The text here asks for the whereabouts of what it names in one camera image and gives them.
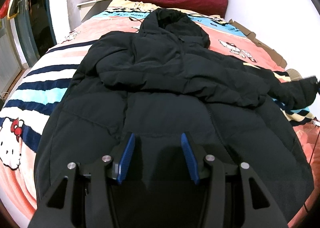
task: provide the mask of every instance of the jacket hood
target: jacket hood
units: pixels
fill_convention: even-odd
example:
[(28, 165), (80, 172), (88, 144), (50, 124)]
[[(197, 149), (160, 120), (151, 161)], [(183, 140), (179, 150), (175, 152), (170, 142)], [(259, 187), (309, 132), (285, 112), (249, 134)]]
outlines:
[(185, 14), (177, 10), (156, 9), (142, 22), (139, 34), (161, 33), (168, 31), (183, 42), (197, 43), (208, 48), (210, 39), (208, 34)]

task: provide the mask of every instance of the cardboard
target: cardboard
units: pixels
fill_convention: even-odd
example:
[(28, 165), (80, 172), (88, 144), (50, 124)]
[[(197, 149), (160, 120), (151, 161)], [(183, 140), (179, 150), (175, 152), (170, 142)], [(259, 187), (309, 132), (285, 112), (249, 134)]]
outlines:
[(274, 49), (262, 43), (260, 40), (256, 39), (256, 34), (254, 32), (252, 32), (251, 30), (245, 28), (244, 26), (242, 26), (241, 24), (233, 20), (230, 20), (229, 24), (239, 29), (257, 47), (263, 48), (278, 66), (281, 66), (283, 69), (285, 69), (285, 67), (287, 66), (286, 60), (280, 54), (278, 54)]

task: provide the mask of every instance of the white door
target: white door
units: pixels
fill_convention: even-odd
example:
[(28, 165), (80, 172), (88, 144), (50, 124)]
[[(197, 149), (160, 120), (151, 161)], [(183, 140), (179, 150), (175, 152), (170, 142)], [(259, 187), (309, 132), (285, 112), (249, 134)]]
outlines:
[(12, 48), (6, 27), (6, 18), (0, 20), (0, 95), (6, 92), (21, 72), (21, 64)]

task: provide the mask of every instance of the red bow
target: red bow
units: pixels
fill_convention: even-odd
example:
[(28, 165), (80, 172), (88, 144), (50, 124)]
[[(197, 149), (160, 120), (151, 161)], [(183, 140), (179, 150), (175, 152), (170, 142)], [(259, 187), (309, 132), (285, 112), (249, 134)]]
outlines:
[(11, 124), (11, 132), (13, 132), (17, 138), (17, 142), (19, 142), (19, 138), (22, 134), (22, 128), (19, 127), (19, 119), (15, 119)]

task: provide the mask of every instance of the blue gripper pad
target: blue gripper pad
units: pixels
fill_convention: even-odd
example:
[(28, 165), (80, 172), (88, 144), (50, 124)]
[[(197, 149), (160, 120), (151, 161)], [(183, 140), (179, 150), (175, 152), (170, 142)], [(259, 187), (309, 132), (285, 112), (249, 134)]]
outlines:
[(122, 181), (125, 180), (125, 177), (127, 176), (127, 172), (129, 169), (134, 147), (135, 147), (135, 137), (134, 137), (134, 134), (132, 133), (127, 143), (127, 146), (124, 149), (124, 152), (122, 154), (122, 157), (119, 163), (119, 174), (116, 179), (118, 184), (121, 184)]
[(195, 184), (198, 185), (200, 182), (198, 163), (185, 133), (181, 135), (181, 147), (183, 150), (184, 158), (186, 159), (190, 177), (195, 182)]

